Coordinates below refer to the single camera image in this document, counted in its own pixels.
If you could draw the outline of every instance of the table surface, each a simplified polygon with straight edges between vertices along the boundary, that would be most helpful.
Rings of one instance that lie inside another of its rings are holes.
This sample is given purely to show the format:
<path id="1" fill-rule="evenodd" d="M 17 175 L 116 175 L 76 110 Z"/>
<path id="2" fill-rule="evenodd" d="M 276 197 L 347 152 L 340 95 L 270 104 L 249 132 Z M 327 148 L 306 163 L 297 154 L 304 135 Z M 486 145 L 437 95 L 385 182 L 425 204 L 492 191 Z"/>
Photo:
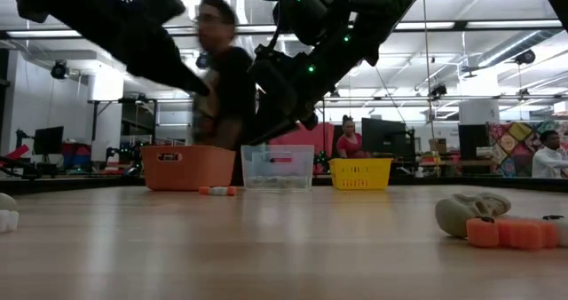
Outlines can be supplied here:
<path id="1" fill-rule="evenodd" d="M 19 197 L 0 235 L 0 298 L 567 299 L 568 249 L 474 249 L 434 205 L 501 193 L 511 214 L 566 214 L 568 196 L 467 186 L 209 197 L 121 187 Z"/>

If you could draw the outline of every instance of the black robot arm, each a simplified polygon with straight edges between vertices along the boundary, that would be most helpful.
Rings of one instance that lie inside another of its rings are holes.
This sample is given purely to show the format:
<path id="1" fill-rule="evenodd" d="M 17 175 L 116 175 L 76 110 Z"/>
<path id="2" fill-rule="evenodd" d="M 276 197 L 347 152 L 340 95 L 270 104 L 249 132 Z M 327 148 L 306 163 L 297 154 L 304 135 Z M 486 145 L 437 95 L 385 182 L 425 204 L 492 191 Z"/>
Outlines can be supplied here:
<path id="1" fill-rule="evenodd" d="M 300 42 L 312 45 L 313 50 L 291 58 L 262 45 L 256 49 L 250 72 L 266 95 L 260 100 L 251 144 L 277 137 L 297 121 L 313 128 L 317 124 L 316 103 L 334 91 L 335 84 L 360 61 L 376 64 L 379 46 L 415 1 L 280 1 L 277 21 L 283 21 L 285 29 L 294 32 Z M 357 17 L 351 26 L 353 12 Z"/>
<path id="2" fill-rule="evenodd" d="M 180 0 L 17 1 L 20 16 L 42 14 L 45 18 L 50 14 L 110 52 L 133 75 L 184 91 L 209 94 L 201 79 L 184 64 L 179 49 L 162 27 L 185 11 Z"/>

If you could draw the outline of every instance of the man in white shirt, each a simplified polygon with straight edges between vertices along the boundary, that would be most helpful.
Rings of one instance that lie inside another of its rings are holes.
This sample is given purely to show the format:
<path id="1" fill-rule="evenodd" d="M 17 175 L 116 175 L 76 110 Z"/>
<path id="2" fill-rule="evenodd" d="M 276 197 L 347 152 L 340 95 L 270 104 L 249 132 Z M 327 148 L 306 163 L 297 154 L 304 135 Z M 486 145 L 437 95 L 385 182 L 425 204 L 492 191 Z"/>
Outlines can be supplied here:
<path id="1" fill-rule="evenodd" d="M 544 147 L 532 158 L 532 177 L 562 178 L 560 171 L 568 168 L 568 161 L 557 151 L 560 148 L 558 133 L 553 130 L 544 131 L 540 134 L 540 142 Z"/>

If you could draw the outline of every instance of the person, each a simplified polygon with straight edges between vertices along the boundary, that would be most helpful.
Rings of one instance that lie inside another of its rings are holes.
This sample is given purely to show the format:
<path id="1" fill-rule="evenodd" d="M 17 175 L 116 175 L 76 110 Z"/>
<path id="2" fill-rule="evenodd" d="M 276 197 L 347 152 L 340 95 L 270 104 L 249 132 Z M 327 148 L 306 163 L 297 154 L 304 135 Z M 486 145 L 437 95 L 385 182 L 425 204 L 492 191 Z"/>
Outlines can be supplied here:
<path id="1" fill-rule="evenodd" d="M 532 158 L 533 178 L 561 178 L 561 169 L 568 168 L 568 161 L 564 160 L 557 151 L 560 148 L 560 136 L 553 130 L 540 134 L 543 148 Z"/>
<path id="2" fill-rule="evenodd" d="M 355 132 L 353 118 L 343 117 L 343 135 L 337 140 L 337 152 L 342 158 L 368 158 L 369 153 L 363 151 L 363 137 Z"/>
<path id="3" fill-rule="evenodd" d="M 237 152 L 233 186 L 242 183 L 241 145 L 245 144 L 256 114 L 256 84 L 248 74 L 252 58 L 233 46 L 237 17 L 224 0 L 201 0 L 198 38 L 208 54 L 204 82 L 208 97 L 193 102 L 193 142 Z"/>

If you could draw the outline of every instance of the man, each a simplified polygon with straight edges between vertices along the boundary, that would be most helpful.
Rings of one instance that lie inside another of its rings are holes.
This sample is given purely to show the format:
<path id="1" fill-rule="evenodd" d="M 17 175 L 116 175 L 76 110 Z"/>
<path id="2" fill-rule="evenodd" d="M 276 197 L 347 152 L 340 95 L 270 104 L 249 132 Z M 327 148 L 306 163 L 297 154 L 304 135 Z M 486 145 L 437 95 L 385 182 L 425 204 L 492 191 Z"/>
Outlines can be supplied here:
<path id="1" fill-rule="evenodd" d="M 540 134 L 540 142 L 544 147 L 532 158 L 532 177 L 561 178 L 560 171 L 568 168 L 568 161 L 557 151 L 560 148 L 558 133 L 553 130 L 544 131 Z"/>
<path id="2" fill-rule="evenodd" d="M 208 53 L 204 81 L 211 93 L 195 97 L 193 142 L 237 152 L 233 184 L 242 182 L 241 145 L 247 141 L 256 112 L 256 84 L 248 74 L 252 58 L 232 46 L 236 15 L 224 0 L 202 0 L 197 16 L 198 37 Z"/>

